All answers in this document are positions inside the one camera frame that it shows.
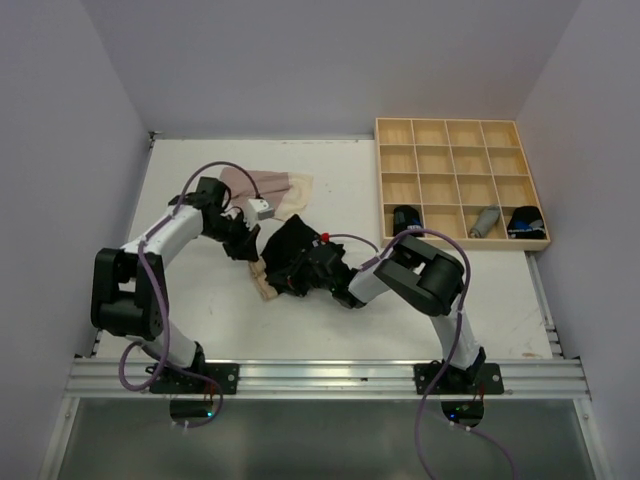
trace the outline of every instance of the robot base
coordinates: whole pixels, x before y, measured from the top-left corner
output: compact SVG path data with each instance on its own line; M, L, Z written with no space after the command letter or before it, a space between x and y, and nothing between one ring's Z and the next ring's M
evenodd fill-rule
M441 362L417 363L413 366L416 393L422 395L431 380L442 368ZM502 395L504 384L500 366L497 363L483 363L473 379L465 378L465 372L455 367L449 367L440 378L433 395L475 395L480 386L484 385L485 395Z
M157 364L147 367L147 373L153 373L156 366ZM239 372L240 366L237 363L220 362L205 363L197 373L218 382L224 395L235 395ZM166 368L149 388L151 393L160 395L193 395L203 393L204 390L203 381L181 375L169 368Z

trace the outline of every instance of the white table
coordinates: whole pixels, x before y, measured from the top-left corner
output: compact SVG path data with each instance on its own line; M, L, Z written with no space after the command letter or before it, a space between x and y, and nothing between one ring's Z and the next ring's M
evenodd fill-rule
M374 142L160 140L156 142L136 209L131 238L147 229L189 175L215 160L247 169L314 176L302 218L319 232L353 233L379 244ZM217 176L220 169L209 174ZM259 251L281 222L262 223ZM371 249L345 242L357 265ZM551 358L552 353L523 252L470 251L467 312L491 359ZM428 318L387 292L365 308L347 310L326 291L264 302L245 262L228 259L216 242L198 238L166 272L171 318L219 359L439 359ZM105 333L98 357L119 357L126 341Z

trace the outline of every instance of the metal frame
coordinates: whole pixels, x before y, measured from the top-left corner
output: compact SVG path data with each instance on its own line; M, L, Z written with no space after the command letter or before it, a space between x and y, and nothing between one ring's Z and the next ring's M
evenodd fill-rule
M65 397L62 399L60 412L49 439L49 447L38 474L39 480L55 480L58 478L79 404L80 399L77 397Z
M598 480L614 478L600 435L595 426L589 389L579 360L564 360L549 311L535 257L527 262L538 303L543 312L553 360L505 360L498 362L505 394L491 396L491 401L573 400L585 445ZM211 363L223 360L211 360ZM240 365L237 394L227 400L415 400L413 365L429 360L227 360ZM127 376L135 382L148 377L145 368L151 360L130 360ZM41 480L57 478L80 399L130 398L165 399L165 395L141 395L120 385L118 360L76 359L65 390L60 414L49 449L40 471ZM428 400L460 400L466 396L430 396ZM180 395L200 399L201 395Z
M234 360L240 365L236 399L418 399L413 365L429 360ZM148 377L149 360L131 360L127 376L133 382ZM77 359L66 395L74 398L140 398L125 390L117 375L117 360ZM589 391L578 360L506 360L500 362L505 395L495 400L588 399ZM200 398L200 395L181 395ZM460 399L443 395L433 400Z
M574 400L573 404L596 478L598 480L616 478L600 438L600 432L596 426L591 401L584 399Z

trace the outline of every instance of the glass panel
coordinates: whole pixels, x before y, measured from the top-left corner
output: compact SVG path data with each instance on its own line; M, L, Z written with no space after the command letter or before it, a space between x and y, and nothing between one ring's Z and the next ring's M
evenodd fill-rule
M60 479L426 478L415 453L417 401L230 400L183 434L165 400L83 400ZM511 478L486 440L449 427L438 401L423 423L438 478ZM512 453L522 479L592 479L572 401L491 401L479 427Z

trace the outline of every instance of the wooden tray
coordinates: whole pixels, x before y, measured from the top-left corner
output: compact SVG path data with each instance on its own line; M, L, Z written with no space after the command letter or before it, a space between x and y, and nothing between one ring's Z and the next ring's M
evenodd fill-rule
M413 206L425 227L465 248L543 250L549 245L546 220L544 240L507 237L506 226L517 207L540 208L514 122L378 118L375 133L383 245L393 237L398 205ZM469 230L489 205L500 206L500 219L486 238L470 238ZM425 240L446 246L433 236Z

